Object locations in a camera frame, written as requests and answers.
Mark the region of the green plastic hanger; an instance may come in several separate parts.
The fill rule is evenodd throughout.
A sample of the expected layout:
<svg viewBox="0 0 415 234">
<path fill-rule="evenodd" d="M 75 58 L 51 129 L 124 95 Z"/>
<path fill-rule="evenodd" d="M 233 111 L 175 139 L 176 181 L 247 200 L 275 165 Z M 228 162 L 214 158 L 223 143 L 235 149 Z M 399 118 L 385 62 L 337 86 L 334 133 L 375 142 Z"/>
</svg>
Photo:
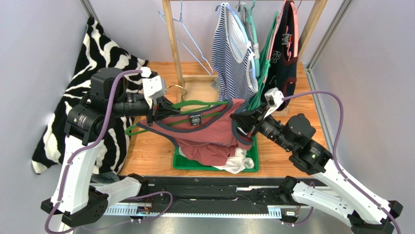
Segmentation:
<svg viewBox="0 0 415 234">
<path fill-rule="evenodd" d="M 127 102 L 127 106 L 125 108 L 126 112 L 125 114 L 132 114 L 134 117 L 140 117 L 140 116 L 144 116 L 147 118 L 147 114 L 149 113 L 149 109 L 150 107 L 148 106 L 144 95 L 140 95 L 140 94 L 130 94 L 131 97 L 129 99 L 129 101 Z M 181 109 L 185 106 L 191 106 L 191 105 L 200 105 L 200 109 L 204 109 L 207 107 L 211 107 L 213 105 L 223 105 L 223 104 L 227 104 L 226 101 L 216 101 L 216 102 L 204 102 L 204 101 L 200 101 L 200 100 L 183 100 L 181 102 L 178 102 L 176 104 L 173 104 L 173 107 L 177 108 L 177 109 Z M 158 109 L 158 113 L 157 113 L 157 118 L 155 119 L 155 121 L 159 120 L 159 109 Z"/>
</svg>

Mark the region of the red tank top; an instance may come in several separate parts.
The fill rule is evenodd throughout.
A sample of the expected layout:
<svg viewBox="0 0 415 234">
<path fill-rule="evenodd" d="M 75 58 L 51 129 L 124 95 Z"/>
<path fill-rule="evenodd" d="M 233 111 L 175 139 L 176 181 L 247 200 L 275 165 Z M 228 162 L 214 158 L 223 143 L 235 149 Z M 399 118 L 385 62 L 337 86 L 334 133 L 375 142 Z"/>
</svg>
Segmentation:
<svg viewBox="0 0 415 234">
<path fill-rule="evenodd" d="M 250 150 L 252 140 L 237 131 L 230 117 L 248 106 L 244 99 L 229 99 L 201 111 L 180 114 L 147 125 L 145 119 L 136 126 L 168 139 L 190 160 L 206 166 L 224 166 L 236 149 Z"/>
</svg>

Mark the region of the light blue wire hanger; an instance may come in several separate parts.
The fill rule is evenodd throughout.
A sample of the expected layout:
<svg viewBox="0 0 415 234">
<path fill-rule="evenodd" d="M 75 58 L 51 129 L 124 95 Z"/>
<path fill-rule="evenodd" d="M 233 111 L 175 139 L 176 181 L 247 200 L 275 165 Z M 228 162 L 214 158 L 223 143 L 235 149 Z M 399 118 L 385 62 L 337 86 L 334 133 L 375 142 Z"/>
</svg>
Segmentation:
<svg viewBox="0 0 415 234">
<path fill-rule="evenodd" d="M 163 11 L 159 10 L 158 14 L 165 25 L 168 27 L 168 32 L 171 33 L 171 48 L 173 54 L 173 60 L 178 62 L 180 65 L 179 52 L 176 52 L 174 48 L 177 46 L 176 43 L 182 44 L 183 48 L 198 62 L 201 67 L 210 75 L 214 75 L 213 68 L 207 58 L 204 56 L 203 51 L 200 49 L 196 41 L 194 40 L 191 33 L 188 31 L 184 19 L 183 19 L 183 0 L 180 0 L 180 12 L 179 18 L 175 19 L 171 9 L 171 1 L 163 0 Z M 186 33 L 188 40 L 182 41 L 175 32 L 175 22 L 178 22 Z"/>
</svg>

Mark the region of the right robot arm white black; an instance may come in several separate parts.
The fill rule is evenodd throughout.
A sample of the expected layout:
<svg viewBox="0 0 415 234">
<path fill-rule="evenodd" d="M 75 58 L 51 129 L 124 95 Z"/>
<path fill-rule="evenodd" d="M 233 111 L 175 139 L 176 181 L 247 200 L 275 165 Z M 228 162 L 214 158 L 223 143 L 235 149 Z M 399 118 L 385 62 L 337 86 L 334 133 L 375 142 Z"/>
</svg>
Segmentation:
<svg viewBox="0 0 415 234">
<path fill-rule="evenodd" d="M 250 112 L 232 114 L 231 118 L 242 135 L 251 138 L 262 134 L 289 152 L 289 160 L 297 169 L 335 192 L 331 195 L 287 176 L 279 186 L 281 194 L 342 221 L 355 234 L 398 231 L 396 219 L 402 212 L 402 205 L 394 200 L 385 200 L 354 182 L 332 153 L 313 139 L 316 130 L 305 115 L 295 115 L 282 124 L 267 111 L 268 107 L 261 105 Z"/>
</svg>

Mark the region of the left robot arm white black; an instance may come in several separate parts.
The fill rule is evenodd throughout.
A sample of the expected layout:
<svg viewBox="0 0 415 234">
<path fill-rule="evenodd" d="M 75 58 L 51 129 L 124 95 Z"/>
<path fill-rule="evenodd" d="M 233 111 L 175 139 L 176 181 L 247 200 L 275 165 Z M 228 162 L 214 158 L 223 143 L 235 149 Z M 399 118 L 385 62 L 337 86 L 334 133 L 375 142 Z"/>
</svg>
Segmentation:
<svg viewBox="0 0 415 234">
<path fill-rule="evenodd" d="M 41 209 L 50 216 L 61 215 L 70 230 L 97 222 L 118 202 L 150 196 L 148 181 L 136 174 L 104 186 L 90 184 L 104 138 L 117 118 L 145 116 L 146 125 L 151 127 L 156 121 L 180 114 L 165 97 L 165 81 L 146 67 L 134 71 L 144 76 L 143 93 L 127 92 L 126 75 L 131 73 L 118 68 L 98 70 L 91 77 L 91 90 L 67 115 L 59 183 Z"/>
</svg>

